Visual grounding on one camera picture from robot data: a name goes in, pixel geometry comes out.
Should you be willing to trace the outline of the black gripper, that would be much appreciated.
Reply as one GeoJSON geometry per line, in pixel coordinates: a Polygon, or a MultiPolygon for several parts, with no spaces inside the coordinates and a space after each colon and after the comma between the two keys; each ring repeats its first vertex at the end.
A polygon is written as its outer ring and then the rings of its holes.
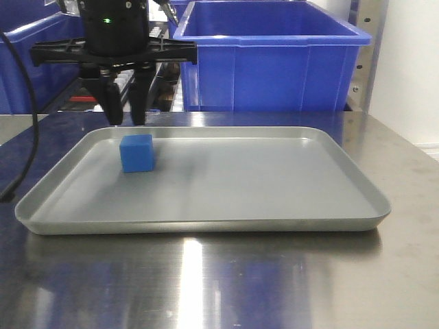
{"type": "Polygon", "coordinates": [[[195,64],[195,42],[150,36],[147,1],[58,1],[61,12],[78,16],[84,37],[38,42],[30,49],[34,66],[78,64],[82,85],[101,106],[110,125],[120,125],[123,108],[114,73],[134,70],[128,89],[134,125],[145,124],[154,63],[195,64]]]}

